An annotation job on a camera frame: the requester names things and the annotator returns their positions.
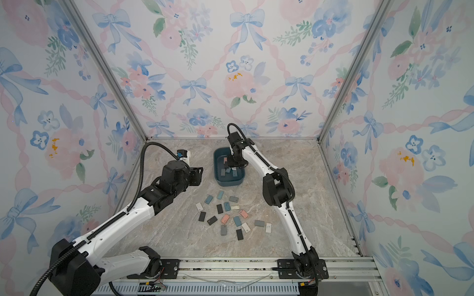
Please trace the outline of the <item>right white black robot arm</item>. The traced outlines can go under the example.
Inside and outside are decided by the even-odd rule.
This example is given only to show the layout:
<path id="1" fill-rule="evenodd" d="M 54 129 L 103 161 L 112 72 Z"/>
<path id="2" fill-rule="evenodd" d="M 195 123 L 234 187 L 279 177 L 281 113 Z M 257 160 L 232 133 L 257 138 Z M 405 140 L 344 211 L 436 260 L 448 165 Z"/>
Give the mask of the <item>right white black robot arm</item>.
<path id="1" fill-rule="evenodd" d="M 287 170 L 275 166 L 264 157 L 255 142 L 247 138 L 237 124 L 229 123 L 227 133 L 230 145 L 227 164 L 232 168 L 251 165 L 262 177 L 264 201 L 274 208 L 288 235 L 296 274 L 315 284 L 329 278 L 325 261 L 318 256 L 295 213 L 293 201 L 296 191 Z"/>

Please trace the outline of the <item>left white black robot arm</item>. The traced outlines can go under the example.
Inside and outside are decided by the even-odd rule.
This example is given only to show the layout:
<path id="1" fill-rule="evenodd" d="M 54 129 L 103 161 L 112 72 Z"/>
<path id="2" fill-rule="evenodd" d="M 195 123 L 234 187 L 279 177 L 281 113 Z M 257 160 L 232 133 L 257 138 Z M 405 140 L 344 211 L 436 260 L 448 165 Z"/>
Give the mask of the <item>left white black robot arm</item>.
<path id="1" fill-rule="evenodd" d="M 150 186 L 143 187 L 143 146 L 139 157 L 139 181 L 133 200 L 92 231 L 69 242 L 61 239 L 51 249 L 49 268 L 33 286 L 36 296 L 42 285 L 50 281 L 63 296 L 90 296 L 97 288 L 128 275 L 153 278 L 160 270 L 160 255 L 148 246 L 116 257 L 107 252 L 139 225 L 155 217 L 173 203 L 190 186 L 199 186 L 203 169 L 190 166 L 190 153 L 185 149 L 172 152 L 172 160 Z"/>

